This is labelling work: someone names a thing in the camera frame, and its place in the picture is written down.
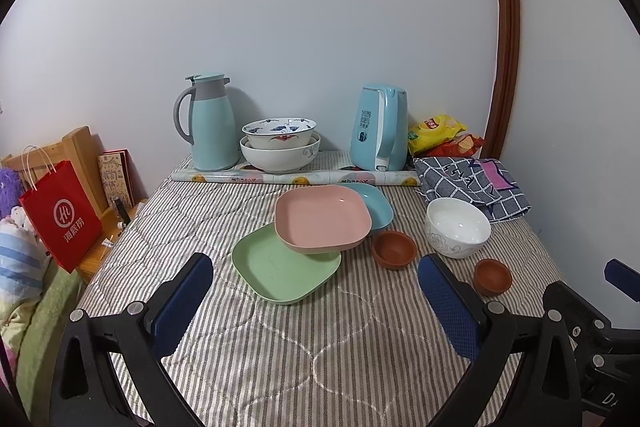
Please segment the brown clay bowl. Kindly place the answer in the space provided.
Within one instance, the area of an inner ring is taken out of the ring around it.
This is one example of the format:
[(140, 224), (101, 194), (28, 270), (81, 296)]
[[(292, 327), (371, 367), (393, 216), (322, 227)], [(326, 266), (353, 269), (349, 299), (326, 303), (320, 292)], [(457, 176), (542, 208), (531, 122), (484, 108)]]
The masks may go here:
[(373, 237), (371, 251), (375, 262), (387, 270), (400, 270), (408, 267), (416, 257), (418, 247), (407, 234), (397, 231), (384, 231)]
[(512, 286), (509, 268), (495, 259), (482, 259), (474, 267), (473, 286), (482, 296), (497, 297)]

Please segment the blue square plate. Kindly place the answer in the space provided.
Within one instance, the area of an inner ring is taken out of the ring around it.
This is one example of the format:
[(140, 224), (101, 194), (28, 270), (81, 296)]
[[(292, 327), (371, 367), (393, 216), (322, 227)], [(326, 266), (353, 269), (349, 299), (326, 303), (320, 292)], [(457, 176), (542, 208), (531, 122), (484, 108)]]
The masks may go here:
[(393, 222), (395, 213), (384, 194), (375, 186), (365, 183), (345, 183), (345, 186), (359, 194), (371, 217), (370, 234), (387, 229)]

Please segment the pink square plate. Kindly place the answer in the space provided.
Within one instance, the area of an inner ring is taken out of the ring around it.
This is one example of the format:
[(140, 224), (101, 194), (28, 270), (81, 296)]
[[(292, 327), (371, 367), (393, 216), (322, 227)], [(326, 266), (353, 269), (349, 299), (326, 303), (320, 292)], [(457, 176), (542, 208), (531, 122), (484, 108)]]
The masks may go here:
[(368, 236), (372, 220), (358, 193), (344, 185), (293, 188), (274, 208), (279, 239), (299, 254), (349, 251)]

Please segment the green square plate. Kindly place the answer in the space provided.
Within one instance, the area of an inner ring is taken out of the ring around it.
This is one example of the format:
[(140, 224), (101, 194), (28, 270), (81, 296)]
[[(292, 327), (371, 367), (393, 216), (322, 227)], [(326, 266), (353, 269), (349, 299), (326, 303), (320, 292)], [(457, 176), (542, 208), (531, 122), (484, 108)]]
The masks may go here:
[(288, 248), (272, 223), (244, 236), (231, 253), (232, 265), (260, 298), (292, 305), (311, 295), (337, 272), (342, 254), (305, 255)]

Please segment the green blanket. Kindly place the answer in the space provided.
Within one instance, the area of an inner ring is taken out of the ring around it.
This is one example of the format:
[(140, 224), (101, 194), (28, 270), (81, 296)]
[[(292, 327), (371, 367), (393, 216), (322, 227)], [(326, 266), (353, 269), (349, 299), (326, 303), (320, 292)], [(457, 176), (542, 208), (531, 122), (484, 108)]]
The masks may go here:
[(58, 349), (68, 316), (86, 288), (78, 272), (68, 273), (56, 263), (49, 265), (42, 283), (38, 303), (19, 307), (11, 322), (2, 325), (4, 339), (21, 343), (16, 355), (6, 357), (26, 416), (35, 426), (49, 424)]

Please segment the striped quilted bedcover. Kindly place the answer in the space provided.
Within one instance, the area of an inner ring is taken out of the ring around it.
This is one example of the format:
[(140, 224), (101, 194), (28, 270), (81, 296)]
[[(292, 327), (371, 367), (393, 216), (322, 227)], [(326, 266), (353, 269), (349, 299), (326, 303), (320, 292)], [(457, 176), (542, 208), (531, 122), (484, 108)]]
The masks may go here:
[(416, 268), (379, 267), (368, 244), (289, 306), (258, 297), (232, 249), (268, 225), (279, 185), (166, 180), (92, 278), (94, 317), (149, 298), (194, 253), (212, 286), (164, 366), (207, 426), (424, 426), (468, 367), (420, 289)]

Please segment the blue striped fabric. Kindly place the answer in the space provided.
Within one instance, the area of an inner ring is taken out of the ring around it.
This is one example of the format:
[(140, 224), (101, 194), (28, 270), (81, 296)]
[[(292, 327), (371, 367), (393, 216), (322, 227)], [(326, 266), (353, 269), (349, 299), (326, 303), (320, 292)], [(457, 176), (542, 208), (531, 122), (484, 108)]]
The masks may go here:
[(50, 258), (22, 206), (1, 220), (1, 308), (9, 313), (41, 296)]

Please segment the grey checked folded cloth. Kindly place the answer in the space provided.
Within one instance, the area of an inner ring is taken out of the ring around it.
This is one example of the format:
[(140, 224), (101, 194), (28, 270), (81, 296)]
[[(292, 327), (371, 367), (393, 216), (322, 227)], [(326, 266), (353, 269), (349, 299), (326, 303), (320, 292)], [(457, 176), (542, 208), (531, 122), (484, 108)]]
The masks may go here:
[(439, 198), (460, 199), (491, 223), (523, 218), (530, 210), (523, 191), (497, 159), (425, 157), (416, 159), (414, 168), (427, 204)]

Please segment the red chips bag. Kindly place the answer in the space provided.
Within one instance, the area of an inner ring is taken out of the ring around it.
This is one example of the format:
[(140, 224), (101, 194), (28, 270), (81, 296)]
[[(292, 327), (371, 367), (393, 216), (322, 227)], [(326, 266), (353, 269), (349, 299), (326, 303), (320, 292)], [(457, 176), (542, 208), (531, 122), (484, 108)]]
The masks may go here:
[(426, 153), (427, 157), (455, 157), (467, 158), (474, 156), (485, 144), (485, 140), (478, 135), (465, 133), (454, 139), (437, 145)]

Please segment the red paper shopping bag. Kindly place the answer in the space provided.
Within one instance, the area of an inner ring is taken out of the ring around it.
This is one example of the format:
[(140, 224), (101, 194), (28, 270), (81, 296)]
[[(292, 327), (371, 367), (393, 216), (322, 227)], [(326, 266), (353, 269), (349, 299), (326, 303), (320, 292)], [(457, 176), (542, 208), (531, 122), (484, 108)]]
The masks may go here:
[[(47, 167), (38, 181), (29, 164), (33, 150)], [(28, 189), (18, 200), (48, 253), (62, 269), (73, 272), (101, 236), (102, 223), (68, 159), (55, 164), (42, 147), (27, 145), (21, 162)]]

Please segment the rolled patterned plastic sheet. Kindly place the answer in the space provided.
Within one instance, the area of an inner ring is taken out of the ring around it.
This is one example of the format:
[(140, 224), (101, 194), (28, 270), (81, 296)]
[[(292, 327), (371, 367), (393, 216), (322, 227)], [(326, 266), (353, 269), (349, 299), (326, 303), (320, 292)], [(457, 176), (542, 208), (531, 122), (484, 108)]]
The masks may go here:
[(364, 183), (374, 186), (410, 186), (420, 185), (413, 170), (373, 172), (361, 170), (312, 170), (272, 174), (255, 170), (226, 170), (199, 173), (182, 169), (171, 173), (170, 179), (176, 182), (194, 183), (234, 183), (234, 184), (277, 184), (277, 185), (328, 185), (341, 183)]

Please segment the patterned notebook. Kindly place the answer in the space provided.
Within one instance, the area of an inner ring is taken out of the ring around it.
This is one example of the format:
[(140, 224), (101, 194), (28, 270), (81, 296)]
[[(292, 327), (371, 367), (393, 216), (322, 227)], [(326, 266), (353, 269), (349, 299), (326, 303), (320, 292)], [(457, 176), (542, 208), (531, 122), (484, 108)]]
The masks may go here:
[(114, 207), (118, 198), (127, 209), (134, 207), (128, 150), (107, 150), (98, 156), (98, 167), (107, 202)]

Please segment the large white ceramic bowl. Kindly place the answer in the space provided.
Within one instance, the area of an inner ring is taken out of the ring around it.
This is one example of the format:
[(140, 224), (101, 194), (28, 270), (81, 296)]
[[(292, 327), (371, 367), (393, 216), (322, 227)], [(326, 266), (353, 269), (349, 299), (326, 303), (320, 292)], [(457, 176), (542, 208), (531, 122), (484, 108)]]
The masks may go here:
[(321, 136), (314, 132), (307, 145), (284, 150), (262, 150), (248, 144), (248, 139), (240, 140), (244, 159), (254, 168), (266, 173), (291, 173), (308, 166), (319, 153)]

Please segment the blue patterned ceramic bowl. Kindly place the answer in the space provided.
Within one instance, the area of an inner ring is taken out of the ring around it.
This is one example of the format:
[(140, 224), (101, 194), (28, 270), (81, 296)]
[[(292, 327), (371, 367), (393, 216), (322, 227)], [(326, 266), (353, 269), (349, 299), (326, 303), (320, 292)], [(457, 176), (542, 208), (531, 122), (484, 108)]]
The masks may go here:
[(242, 127), (248, 143), (258, 150), (286, 150), (307, 145), (317, 124), (308, 118), (265, 118)]

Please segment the brown wooden door frame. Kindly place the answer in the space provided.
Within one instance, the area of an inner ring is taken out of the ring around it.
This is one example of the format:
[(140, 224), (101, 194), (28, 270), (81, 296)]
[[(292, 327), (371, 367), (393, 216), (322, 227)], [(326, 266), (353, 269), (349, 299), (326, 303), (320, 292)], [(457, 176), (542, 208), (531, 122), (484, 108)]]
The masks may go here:
[(510, 124), (521, 45), (521, 0), (497, 0), (496, 73), (482, 156), (499, 158)]

